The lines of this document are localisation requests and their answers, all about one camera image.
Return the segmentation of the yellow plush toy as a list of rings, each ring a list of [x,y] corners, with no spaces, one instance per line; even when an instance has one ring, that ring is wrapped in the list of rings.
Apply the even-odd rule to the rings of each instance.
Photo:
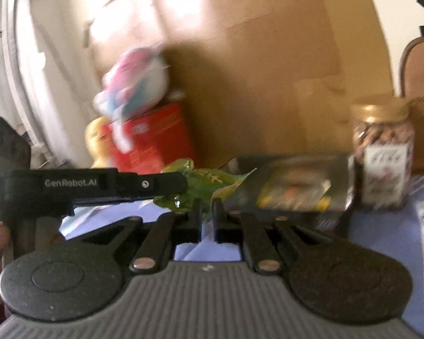
[[[86,126],[86,147],[93,160],[91,168],[115,167],[112,161],[112,140],[108,133],[108,124],[108,119],[100,116]]]

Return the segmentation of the blue patterned tablecloth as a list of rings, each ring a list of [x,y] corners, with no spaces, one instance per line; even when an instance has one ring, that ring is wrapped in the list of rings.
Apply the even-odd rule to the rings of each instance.
[[[79,207],[64,219],[61,233],[72,239],[131,214],[152,222],[162,213],[152,202],[109,207]],[[424,337],[424,175],[410,180],[409,198],[398,211],[357,211],[349,223],[349,240],[402,262],[414,280],[414,290],[403,319]]]

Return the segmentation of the black sheep wool box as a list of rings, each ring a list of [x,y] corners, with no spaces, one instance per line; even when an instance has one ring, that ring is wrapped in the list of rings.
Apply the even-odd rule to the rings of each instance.
[[[245,155],[222,170],[246,179],[224,201],[230,213],[255,214],[262,223],[291,223],[345,238],[354,203],[350,154]]]

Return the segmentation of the green snack packet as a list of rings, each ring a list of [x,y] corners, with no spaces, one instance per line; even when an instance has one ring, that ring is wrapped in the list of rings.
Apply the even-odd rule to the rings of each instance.
[[[256,168],[243,175],[232,175],[219,169],[195,168],[194,161],[181,158],[162,169],[162,173],[180,172],[187,179],[187,191],[182,194],[156,197],[153,203],[172,211],[192,211],[194,201],[201,202],[203,220],[212,220],[211,208],[214,199],[225,201],[253,173]]]

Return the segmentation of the red gift box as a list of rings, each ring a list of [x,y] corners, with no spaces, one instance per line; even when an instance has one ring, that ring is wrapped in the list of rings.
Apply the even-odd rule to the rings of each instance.
[[[160,172],[181,159],[197,160],[197,152],[179,103],[170,103],[124,124],[131,150],[124,153],[113,139],[112,126],[105,125],[111,161],[122,172],[141,175]]]

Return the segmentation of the brown chair back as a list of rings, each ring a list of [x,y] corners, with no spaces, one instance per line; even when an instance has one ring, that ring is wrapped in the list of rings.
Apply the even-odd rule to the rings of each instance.
[[[401,55],[399,68],[400,96],[424,97],[424,37],[413,39]]]

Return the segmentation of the nut jar with gold lid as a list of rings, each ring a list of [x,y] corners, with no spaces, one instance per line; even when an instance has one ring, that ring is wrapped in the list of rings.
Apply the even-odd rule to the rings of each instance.
[[[392,94],[365,96],[351,107],[353,155],[361,205],[401,207],[413,163],[415,130],[405,99]]]

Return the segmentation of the wooden cabinet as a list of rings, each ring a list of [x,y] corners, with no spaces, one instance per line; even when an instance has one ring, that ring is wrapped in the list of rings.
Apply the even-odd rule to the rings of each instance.
[[[202,162],[348,151],[357,96],[392,90],[373,0],[111,0],[92,21],[96,69],[162,44]]]

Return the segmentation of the pink white plush toy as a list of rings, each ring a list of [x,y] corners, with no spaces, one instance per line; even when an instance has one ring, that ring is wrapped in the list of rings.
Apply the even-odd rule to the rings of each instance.
[[[93,105],[112,125],[116,147],[126,154],[134,146],[125,133],[125,124],[143,116],[166,96],[169,87],[168,64],[159,46],[134,47],[102,77],[102,91]]]

